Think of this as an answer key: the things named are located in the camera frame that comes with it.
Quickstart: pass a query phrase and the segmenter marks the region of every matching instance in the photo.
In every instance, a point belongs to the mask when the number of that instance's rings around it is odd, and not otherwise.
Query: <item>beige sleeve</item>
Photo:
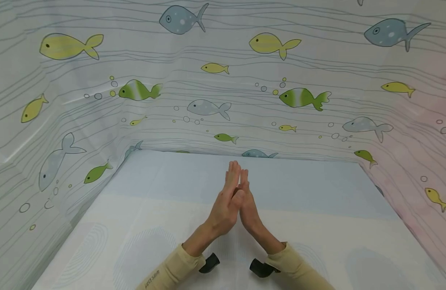
[[[175,289],[195,269],[205,265],[204,256],[192,257],[179,245],[157,268],[152,271],[136,290]]]
[[[274,255],[268,255],[265,263],[287,275],[296,289],[334,290],[287,242],[283,244],[286,248]]]

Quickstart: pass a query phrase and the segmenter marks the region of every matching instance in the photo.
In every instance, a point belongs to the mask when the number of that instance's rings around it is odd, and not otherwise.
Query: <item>white mattress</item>
[[[437,289],[445,278],[358,164],[137,151],[96,198],[34,290],[134,289],[210,212],[228,161],[250,171],[260,216],[336,290]],[[220,265],[180,289],[283,289],[238,222],[205,251]]]

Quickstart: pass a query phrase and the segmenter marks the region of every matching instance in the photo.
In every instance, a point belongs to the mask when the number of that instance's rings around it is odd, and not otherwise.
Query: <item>fish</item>
[[[82,52],[86,52],[90,57],[99,60],[99,55],[95,47],[100,46],[104,40],[104,35],[95,34],[86,40],[86,44],[67,34],[51,33],[43,38],[39,47],[39,52],[55,60],[65,60],[74,58]]]
[[[366,150],[355,151],[354,154],[356,156],[358,156],[359,158],[363,158],[366,161],[369,161],[370,169],[371,169],[371,167],[373,167],[373,165],[378,165],[378,162],[375,159],[373,159],[373,156],[371,155],[371,153],[367,152]]]
[[[88,174],[86,174],[84,183],[85,184],[92,183],[92,182],[98,180],[104,174],[104,171],[106,171],[106,169],[112,169],[112,168],[113,168],[112,165],[110,165],[110,163],[107,160],[107,163],[105,165],[94,167],[93,169],[91,169],[88,172]]]
[[[446,210],[446,203],[440,200],[440,195],[435,189],[431,188],[425,188],[424,191],[426,192],[427,198],[440,205],[440,208],[442,209],[442,212]]]
[[[224,103],[220,107],[207,100],[195,100],[188,106],[188,111],[201,116],[208,116],[220,113],[226,120],[229,120],[229,115],[226,113],[231,108],[231,103]]]
[[[394,129],[389,124],[376,125],[376,123],[367,117],[358,117],[350,122],[347,122],[342,126],[345,131],[349,132],[368,132],[374,131],[378,137],[379,142],[384,140],[384,134],[382,132],[390,132]]]
[[[289,130],[292,130],[292,131],[296,132],[296,131],[295,131],[296,128],[297,128],[297,126],[290,126],[290,125],[282,125],[282,126],[280,126],[280,130],[281,130],[281,131],[289,131]]]
[[[331,92],[325,91],[314,98],[308,89],[295,88],[280,94],[280,100],[289,107],[298,108],[312,104],[317,111],[322,111],[323,103],[329,102]]]
[[[381,86],[381,88],[385,91],[393,93],[407,93],[409,98],[411,98],[411,94],[416,91],[415,89],[410,89],[409,86],[407,86],[405,83],[400,82],[387,83]]]
[[[234,144],[236,144],[236,140],[239,138],[239,137],[231,137],[230,135],[223,133],[217,134],[214,137],[218,141],[223,141],[223,142],[231,141]]]
[[[80,147],[72,147],[75,138],[72,133],[68,133],[62,138],[62,149],[49,153],[39,171],[39,190],[43,191],[55,179],[57,171],[62,165],[65,154],[85,153],[86,150]]]
[[[147,98],[156,99],[160,97],[160,90],[162,89],[162,84],[158,83],[154,85],[149,91],[142,82],[137,79],[132,79],[122,86],[118,92],[118,96],[122,98],[131,99],[134,101],[142,101]]]
[[[227,74],[229,74],[228,71],[228,65],[227,66],[222,66],[220,64],[204,64],[201,68],[201,70],[206,71],[207,73],[221,73],[221,72],[225,72]]]
[[[373,25],[369,30],[365,31],[364,36],[370,43],[382,48],[390,48],[404,41],[405,49],[409,52],[412,38],[429,25],[431,23],[421,24],[407,34],[405,21],[397,18],[388,18]]]
[[[170,6],[160,17],[159,23],[171,33],[185,34],[187,31],[190,31],[197,22],[205,32],[204,24],[202,24],[202,15],[204,15],[205,9],[207,9],[208,6],[209,4],[205,3],[199,10],[197,16],[183,6]]]
[[[28,103],[27,106],[25,106],[25,109],[23,109],[21,123],[30,122],[36,118],[43,107],[43,103],[49,103],[46,98],[44,98],[44,94],[41,94],[39,98]]]
[[[280,58],[285,60],[287,57],[287,50],[295,48],[301,41],[301,39],[291,39],[283,45],[281,40],[279,40],[275,34],[265,32],[257,34],[250,40],[249,45],[255,52],[262,54],[269,54],[279,51]]]
[[[137,124],[141,123],[141,121],[142,121],[143,119],[147,119],[147,117],[144,116],[143,118],[141,118],[141,119],[139,119],[139,120],[131,121],[131,122],[130,122],[130,125],[131,125],[131,126],[136,126]]]
[[[263,153],[257,149],[250,149],[250,150],[247,150],[246,152],[242,153],[242,156],[244,156],[244,157],[258,157],[258,158],[273,158],[276,155],[278,155],[278,153],[273,153],[270,156],[267,156],[265,153]]]

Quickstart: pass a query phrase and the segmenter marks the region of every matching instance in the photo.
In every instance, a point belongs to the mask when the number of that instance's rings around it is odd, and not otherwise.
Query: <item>green fish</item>
[[[378,163],[376,162],[375,159],[373,159],[373,156],[371,155],[370,152],[367,152],[366,150],[359,150],[359,151],[355,151],[354,154],[360,158],[365,159],[366,161],[370,162],[370,169],[371,167],[373,167],[373,165],[377,165]]]
[[[151,91],[149,91],[146,86],[142,84],[142,82],[137,79],[132,79],[126,83],[126,85],[122,86],[120,91],[118,92],[119,97],[128,98],[135,101],[142,101],[147,98],[157,98],[160,97],[160,90],[162,89],[162,84],[158,83],[153,86]]]
[[[110,165],[110,163],[108,163],[108,161],[107,161],[106,165],[94,167],[86,175],[85,183],[91,183],[91,182],[98,180],[104,174],[104,171],[106,171],[106,169],[112,169],[112,168],[113,168],[112,165]]]
[[[308,89],[295,88],[280,94],[280,99],[289,107],[297,108],[313,104],[317,111],[322,111],[321,106],[323,106],[323,103],[329,102],[328,97],[330,95],[331,92],[325,91],[314,98]]]
[[[218,141],[223,141],[223,142],[231,141],[234,144],[236,144],[236,140],[239,138],[239,137],[231,137],[230,135],[227,134],[217,134],[214,137]]]

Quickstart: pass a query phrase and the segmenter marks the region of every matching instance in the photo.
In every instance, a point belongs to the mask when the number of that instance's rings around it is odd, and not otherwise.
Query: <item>fabric wall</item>
[[[446,0],[0,0],[0,290],[138,149],[359,162],[446,274]]]

